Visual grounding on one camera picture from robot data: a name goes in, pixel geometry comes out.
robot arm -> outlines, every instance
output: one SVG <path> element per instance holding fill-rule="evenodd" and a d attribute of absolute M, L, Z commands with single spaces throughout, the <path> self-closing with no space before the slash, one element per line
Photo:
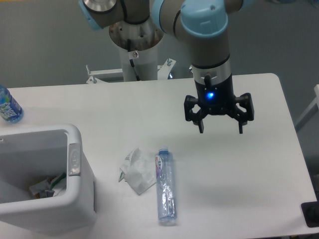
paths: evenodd
<path fill-rule="evenodd" d="M 202 120 L 207 115 L 228 115 L 236 119 L 240 133 L 243 125 L 254 119 L 251 95 L 236 97 L 233 92 L 227 34 L 227 14 L 253 1 L 155 0 L 153 4 L 154 23 L 188 48 L 198 99 L 186 96 L 185 119 L 197 125 L 200 133 L 204 131 Z M 149 0 L 79 0 L 79 4 L 92 28 L 112 25 L 112 40 L 129 52 L 150 49 L 162 37 L 160 31 L 153 28 Z M 143 71 L 150 71 L 150 67 L 146 65 L 140 73 Z M 200 107 L 196 113 L 192 110 L 195 105 Z"/>
<path fill-rule="evenodd" d="M 150 16 L 149 0 L 79 0 L 78 3 L 94 30 L 119 21 L 140 24 Z"/>
<path fill-rule="evenodd" d="M 239 123 L 239 132 L 254 119 L 251 95 L 233 93 L 228 46 L 227 13 L 240 10 L 243 0 L 156 0 L 152 18 L 165 33 L 186 44 L 198 99 L 186 96 L 185 119 L 193 121 L 203 133 L 207 115 L 228 115 Z M 193 112 L 195 105 L 200 107 Z"/>

blue led light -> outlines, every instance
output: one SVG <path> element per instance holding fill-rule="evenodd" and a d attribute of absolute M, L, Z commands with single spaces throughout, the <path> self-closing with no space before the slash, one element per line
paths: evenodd
<path fill-rule="evenodd" d="M 211 99 L 213 99 L 214 98 L 214 93 L 213 92 L 208 92 L 207 94 L 206 94 L 206 98 L 208 99 L 208 100 L 211 100 Z"/>

bolt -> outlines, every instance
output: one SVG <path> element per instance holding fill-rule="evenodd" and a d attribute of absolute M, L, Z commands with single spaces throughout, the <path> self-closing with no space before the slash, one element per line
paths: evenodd
<path fill-rule="evenodd" d="M 174 75 L 173 75 L 172 72 L 170 72 L 169 75 L 168 75 L 168 80 L 171 80 L 171 79 L 174 79 Z"/>
<path fill-rule="evenodd" d="M 90 71 L 90 69 L 89 69 L 89 65 L 86 65 L 86 70 L 87 70 L 87 72 L 88 72 L 88 75 L 90 75 L 90 74 L 91 74 L 91 71 Z"/>
<path fill-rule="evenodd" d="M 173 61 L 172 61 L 170 58 L 167 59 L 167 65 L 168 65 L 168 66 L 170 66 L 170 64 L 171 64 L 172 62 L 173 62 Z"/>

water bottle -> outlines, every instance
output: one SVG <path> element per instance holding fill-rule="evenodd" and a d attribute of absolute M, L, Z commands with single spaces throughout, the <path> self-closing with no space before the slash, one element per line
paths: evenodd
<path fill-rule="evenodd" d="M 156 155 L 155 161 L 159 221 L 174 224 L 177 214 L 173 156 L 167 147 L 163 147 Z"/>
<path fill-rule="evenodd" d="M 0 115 L 10 123 L 17 123 L 23 117 L 23 109 L 12 97 L 9 90 L 0 85 Z"/>

bottle label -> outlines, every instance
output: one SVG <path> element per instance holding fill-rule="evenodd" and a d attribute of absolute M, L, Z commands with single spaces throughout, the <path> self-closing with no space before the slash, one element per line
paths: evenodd
<path fill-rule="evenodd" d="M 155 165 L 156 165 L 156 178 L 158 178 L 161 174 L 161 169 L 162 169 L 162 159 L 158 155 L 155 157 Z"/>
<path fill-rule="evenodd" d="M 0 115 L 6 121 L 18 118 L 21 115 L 21 111 L 20 105 L 12 96 L 6 97 L 5 102 L 0 104 Z"/>

